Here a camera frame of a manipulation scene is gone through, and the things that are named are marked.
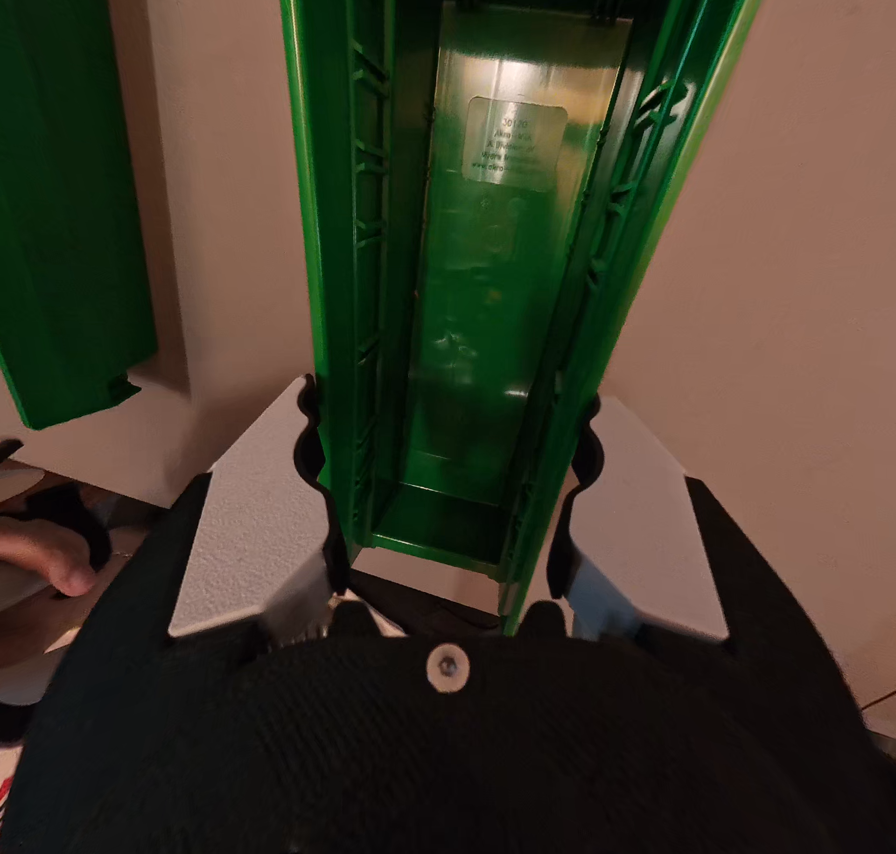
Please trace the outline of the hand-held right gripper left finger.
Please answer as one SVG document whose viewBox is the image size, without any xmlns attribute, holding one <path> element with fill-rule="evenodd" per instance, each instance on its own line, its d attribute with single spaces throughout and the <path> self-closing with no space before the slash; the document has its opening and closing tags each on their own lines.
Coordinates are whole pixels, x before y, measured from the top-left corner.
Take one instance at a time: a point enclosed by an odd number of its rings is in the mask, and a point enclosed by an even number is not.
<svg viewBox="0 0 896 854">
<path fill-rule="evenodd" d="M 349 557 L 320 484 L 313 376 L 296 378 L 210 470 L 168 633 L 254 622 L 277 644 L 316 636 L 346 590 Z"/>
</svg>

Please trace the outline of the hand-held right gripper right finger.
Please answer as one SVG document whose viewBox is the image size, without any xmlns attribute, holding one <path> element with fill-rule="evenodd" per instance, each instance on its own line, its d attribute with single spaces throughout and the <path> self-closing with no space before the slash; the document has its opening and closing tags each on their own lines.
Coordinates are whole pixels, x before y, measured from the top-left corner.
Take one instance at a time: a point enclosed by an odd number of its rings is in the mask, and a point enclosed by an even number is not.
<svg viewBox="0 0 896 854">
<path fill-rule="evenodd" d="M 620 400 L 600 396 L 581 427 L 546 566 L 573 636 L 657 626 L 719 644 L 729 628 L 686 471 Z"/>
</svg>

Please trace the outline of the green plastic bin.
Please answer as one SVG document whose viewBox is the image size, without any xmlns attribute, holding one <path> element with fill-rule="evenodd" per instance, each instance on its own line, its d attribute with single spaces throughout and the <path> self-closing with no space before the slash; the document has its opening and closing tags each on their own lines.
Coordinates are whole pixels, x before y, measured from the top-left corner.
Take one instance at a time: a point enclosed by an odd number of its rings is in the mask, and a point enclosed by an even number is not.
<svg viewBox="0 0 896 854">
<path fill-rule="evenodd" d="M 1 350 L 43 430 L 158 348 L 107 0 L 1 0 Z"/>
<path fill-rule="evenodd" d="M 586 408 L 761 0 L 280 0 L 350 560 L 521 622 Z"/>
</svg>

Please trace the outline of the grey desk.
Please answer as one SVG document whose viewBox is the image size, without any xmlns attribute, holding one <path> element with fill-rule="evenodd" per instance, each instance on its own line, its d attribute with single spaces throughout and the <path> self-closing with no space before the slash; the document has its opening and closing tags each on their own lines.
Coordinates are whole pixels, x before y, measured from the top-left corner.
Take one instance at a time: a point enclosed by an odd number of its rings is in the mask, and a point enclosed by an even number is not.
<svg viewBox="0 0 896 854">
<path fill-rule="evenodd" d="M 279 0 L 108 0 L 158 319 L 22 459 L 167 505 L 313 367 Z M 894 689 L 894 0 L 762 0 L 613 352 L 618 396 Z"/>
</svg>

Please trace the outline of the person's left hand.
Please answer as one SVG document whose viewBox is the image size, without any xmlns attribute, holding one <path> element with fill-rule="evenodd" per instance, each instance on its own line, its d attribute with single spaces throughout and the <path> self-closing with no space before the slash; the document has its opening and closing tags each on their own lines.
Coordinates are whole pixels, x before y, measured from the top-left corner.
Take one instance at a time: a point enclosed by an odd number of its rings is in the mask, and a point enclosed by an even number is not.
<svg viewBox="0 0 896 854">
<path fill-rule="evenodd" d="M 38 575 L 73 597 L 90 591 L 96 582 L 84 537 L 42 519 L 1 517 L 1 561 Z"/>
</svg>

